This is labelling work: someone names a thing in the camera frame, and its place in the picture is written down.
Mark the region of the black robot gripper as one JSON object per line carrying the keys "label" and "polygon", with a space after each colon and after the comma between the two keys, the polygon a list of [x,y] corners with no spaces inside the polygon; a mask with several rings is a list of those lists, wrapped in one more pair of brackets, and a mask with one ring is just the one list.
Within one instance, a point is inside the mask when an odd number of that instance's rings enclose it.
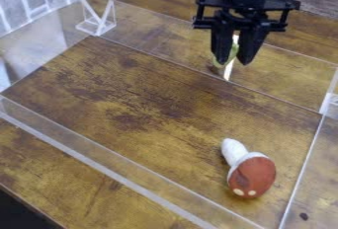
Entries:
{"label": "black robot gripper", "polygon": [[[210,52],[214,63],[224,64],[228,61],[235,28],[239,31],[236,57],[243,65],[248,65],[269,31],[284,31],[288,12],[299,9],[300,2],[296,0],[194,0],[194,4],[192,27],[201,30],[210,28]],[[206,7],[217,8],[233,28],[225,22],[216,21],[216,16],[202,15]],[[263,24],[268,28],[251,27],[255,24]]]}

